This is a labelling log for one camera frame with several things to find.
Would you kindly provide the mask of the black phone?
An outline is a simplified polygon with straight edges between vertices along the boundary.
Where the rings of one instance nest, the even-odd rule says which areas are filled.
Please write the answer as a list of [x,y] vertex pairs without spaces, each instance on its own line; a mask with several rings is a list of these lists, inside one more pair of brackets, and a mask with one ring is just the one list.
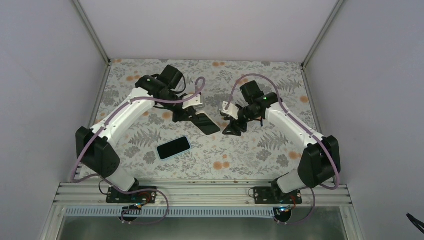
[[221,128],[205,113],[197,112],[190,121],[206,136],[220,132]]

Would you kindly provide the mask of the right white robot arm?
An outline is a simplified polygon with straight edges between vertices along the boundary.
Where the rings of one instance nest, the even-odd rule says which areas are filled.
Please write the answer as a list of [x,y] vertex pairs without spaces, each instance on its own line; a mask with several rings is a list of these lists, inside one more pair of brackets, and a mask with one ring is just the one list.
[[292,191],[323,186],[332,178],[335,178],[332,189],[337,189],[341,171],[338,140],[307,126],[283,103],[279,93],[264,94],[255,81],[242,85],[240,90],[247,106],[232,104],[231,98],[221,105],[220,113],[229,121],[222,132],[224,135],[240,137],[247,131],[249,122],[262,119],[283,130],[290,140],[303,148],[298,167],[271,182],[272,200],[282,204]]

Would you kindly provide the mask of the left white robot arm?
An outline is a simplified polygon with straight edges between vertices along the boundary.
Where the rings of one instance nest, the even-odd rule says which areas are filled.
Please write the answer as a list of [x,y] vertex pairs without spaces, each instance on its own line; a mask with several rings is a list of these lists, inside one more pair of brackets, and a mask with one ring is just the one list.
[[84,164],[94,171],[95,176],[114,187],[124,201],[134,202],[139,197],[139,184],[121,166],[120,158],[115,152],[117,142],[136,120],[157,103],[172,112],[187,113],[183,104],[198,97],[205,85],[206,79],[199,77],[195,81],[195,93],[183,98],[173,93],[168,84],[158,76],[141,77],[126,99],[106,118],[91,128],[80,127],[77,130],[77,160],[71,171],[72,175],[76,174],[79,164]]

